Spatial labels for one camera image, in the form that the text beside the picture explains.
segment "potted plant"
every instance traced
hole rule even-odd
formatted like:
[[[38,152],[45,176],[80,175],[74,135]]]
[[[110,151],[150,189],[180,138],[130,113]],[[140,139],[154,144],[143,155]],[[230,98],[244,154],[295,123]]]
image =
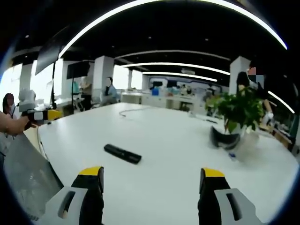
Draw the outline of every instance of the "potted plant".
[[[262,103],[252,88],[244,88],[235,95],[225,93],[208,104],[213,104],[217,114],[224,117],[225,132],[230,134],[241,135],[248,127],[255,130],[263,116]]]

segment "green leaves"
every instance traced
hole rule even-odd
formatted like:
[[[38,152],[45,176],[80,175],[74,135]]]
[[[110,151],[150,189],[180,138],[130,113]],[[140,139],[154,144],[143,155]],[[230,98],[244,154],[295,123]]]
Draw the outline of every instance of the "green leaves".
[[[221,99],[214,103],[218,114],[228,119],[227,129],[231,133],[240,124],[255,130],[263,116],[263,107],[260,99],[256,97],[255,90],[245,88],[236,95],[225,93]]]

